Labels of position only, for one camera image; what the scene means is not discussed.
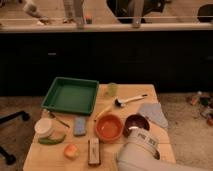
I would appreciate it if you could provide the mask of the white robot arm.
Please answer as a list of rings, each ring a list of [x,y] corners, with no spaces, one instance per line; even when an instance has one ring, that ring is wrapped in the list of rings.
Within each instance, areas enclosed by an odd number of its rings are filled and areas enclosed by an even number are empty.
[[[117,153],[118,171],[209,171],[155,158],[158,139],[145,129],[133,129]]]

